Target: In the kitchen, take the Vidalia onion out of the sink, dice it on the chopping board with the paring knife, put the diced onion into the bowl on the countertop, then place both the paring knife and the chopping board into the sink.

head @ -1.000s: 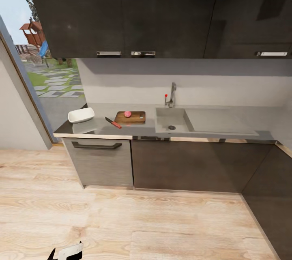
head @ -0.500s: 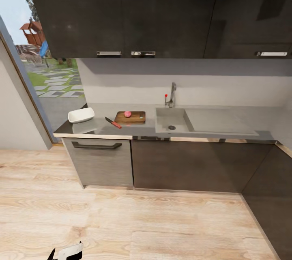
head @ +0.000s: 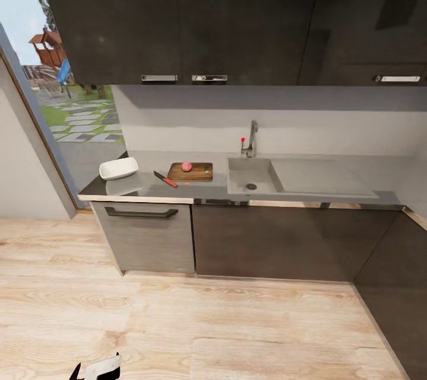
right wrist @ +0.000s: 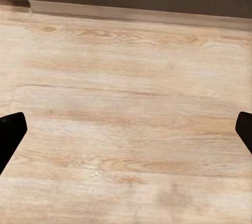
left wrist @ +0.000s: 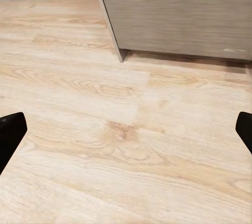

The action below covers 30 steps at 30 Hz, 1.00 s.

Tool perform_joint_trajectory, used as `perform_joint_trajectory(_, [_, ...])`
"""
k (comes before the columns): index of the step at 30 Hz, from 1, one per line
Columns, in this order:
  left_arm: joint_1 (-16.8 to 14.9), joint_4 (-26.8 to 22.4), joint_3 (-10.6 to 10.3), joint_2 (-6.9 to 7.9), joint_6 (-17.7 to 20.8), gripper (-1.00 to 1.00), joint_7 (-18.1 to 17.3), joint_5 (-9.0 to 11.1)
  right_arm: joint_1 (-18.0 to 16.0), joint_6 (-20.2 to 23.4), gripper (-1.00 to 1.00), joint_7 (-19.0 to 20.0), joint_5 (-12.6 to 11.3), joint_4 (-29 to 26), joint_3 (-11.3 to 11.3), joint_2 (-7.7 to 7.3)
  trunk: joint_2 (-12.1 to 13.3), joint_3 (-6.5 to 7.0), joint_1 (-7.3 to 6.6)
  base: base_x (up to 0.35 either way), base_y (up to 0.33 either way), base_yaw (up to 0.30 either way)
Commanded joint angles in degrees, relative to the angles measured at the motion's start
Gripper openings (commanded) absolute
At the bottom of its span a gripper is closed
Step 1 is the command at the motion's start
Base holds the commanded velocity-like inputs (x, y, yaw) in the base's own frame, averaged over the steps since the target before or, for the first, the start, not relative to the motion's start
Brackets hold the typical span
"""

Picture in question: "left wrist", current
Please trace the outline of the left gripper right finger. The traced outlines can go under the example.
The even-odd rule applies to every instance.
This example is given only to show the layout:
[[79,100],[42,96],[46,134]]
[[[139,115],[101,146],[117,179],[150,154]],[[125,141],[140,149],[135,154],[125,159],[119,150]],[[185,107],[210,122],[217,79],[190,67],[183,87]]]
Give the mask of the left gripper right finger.
[[241,111],[235,130],[252,154],[252,114]]

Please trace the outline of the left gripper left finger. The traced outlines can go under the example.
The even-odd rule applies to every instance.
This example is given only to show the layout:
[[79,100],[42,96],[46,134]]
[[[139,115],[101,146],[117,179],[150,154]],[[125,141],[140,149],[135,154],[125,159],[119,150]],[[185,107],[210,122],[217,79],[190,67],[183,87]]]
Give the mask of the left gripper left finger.
[[0,175],[27,133],[23,112],[0,118]]

